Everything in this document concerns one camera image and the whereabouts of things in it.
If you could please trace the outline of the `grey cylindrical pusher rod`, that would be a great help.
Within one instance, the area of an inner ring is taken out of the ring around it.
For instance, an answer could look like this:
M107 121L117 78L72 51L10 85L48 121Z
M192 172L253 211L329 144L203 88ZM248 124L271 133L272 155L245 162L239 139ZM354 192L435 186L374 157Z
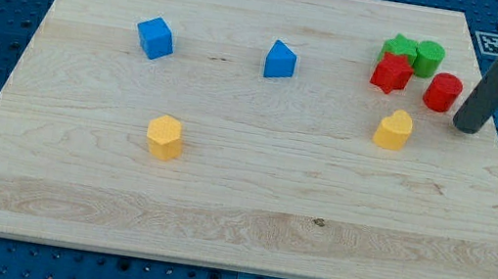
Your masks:
M496 110L498 110L498 59L458 109L452 122L461 132L477 134Z

